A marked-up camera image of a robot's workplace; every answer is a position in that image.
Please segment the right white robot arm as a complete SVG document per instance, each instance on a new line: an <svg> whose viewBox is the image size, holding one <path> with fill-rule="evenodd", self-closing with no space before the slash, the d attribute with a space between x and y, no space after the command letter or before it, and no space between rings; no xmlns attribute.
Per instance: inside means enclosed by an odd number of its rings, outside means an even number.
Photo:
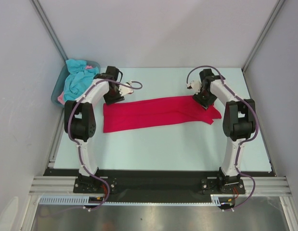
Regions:
<svg viewBox="0 0 298 231"><path fill-rule="evenodd" d="M193 99L205 110L219 100L225 107L222 129L227 137L224 161L220 167L220 179L217 188L222 193L228 193L240 179L241 157L246 142L256 138L259 122L253 99L242 99L226 83L220 71L212 66L203 65L193 71L200 71L200 81L187 83L195 94Z"/></svg>

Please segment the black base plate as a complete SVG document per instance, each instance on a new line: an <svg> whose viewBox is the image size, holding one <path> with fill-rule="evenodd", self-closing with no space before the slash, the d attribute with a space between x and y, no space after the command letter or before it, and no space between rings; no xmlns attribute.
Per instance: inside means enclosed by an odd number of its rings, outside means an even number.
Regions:
<svg viewBox="0 0 298 231"><path fill-rule="evenodd" d="M74 169L47 169L43 176L60 180L60 186L68 183L73 194L95 194L113 203L207 203L213 194L247 196L248 186L253 185L243 177L225 184L216 171L101 170L97 180Z"/></svg>

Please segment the aluminium frame rail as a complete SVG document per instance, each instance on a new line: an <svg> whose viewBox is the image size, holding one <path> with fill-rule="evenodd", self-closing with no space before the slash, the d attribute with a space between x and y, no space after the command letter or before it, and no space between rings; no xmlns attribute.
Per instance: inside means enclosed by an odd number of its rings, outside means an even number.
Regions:
<svg viewBox="0 0 298 231"><path fill-rule="evenodd" d="M71 195L76 177L36 176L29 190L30 195ZM286 177L255 177L256 187L253 196L292 195Z"/></svg>

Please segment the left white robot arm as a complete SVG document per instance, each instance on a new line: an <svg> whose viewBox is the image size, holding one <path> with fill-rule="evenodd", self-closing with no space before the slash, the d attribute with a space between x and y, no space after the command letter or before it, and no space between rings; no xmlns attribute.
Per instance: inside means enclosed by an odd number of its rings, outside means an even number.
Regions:
<svg viewBox="0 0 298 231"><path fill-rule="evenodd" d="M103 99L106 105L124 100L120 92L123 88L118 77L123 73L114 66L108 66L105 73L97 74L91 84L75 99L65 102L65 132L76 144L79 158L79 173L87 178L84 186L94 193L101 187L101 180L94 175L98 164L94 154L89 150L90 139L96 131L94 107Z"/></svg>

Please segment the red t shirt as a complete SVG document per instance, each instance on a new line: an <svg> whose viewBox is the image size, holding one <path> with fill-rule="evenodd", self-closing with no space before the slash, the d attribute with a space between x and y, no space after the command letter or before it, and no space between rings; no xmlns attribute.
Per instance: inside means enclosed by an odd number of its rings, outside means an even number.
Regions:
<svg viewBox="0 0 298 231"><path fill-rule="evenodd" d="M104 133L204 122L211 125L221 119L220 112L210 106L204 109L191 95L157 98L103 106Z"/></svg>

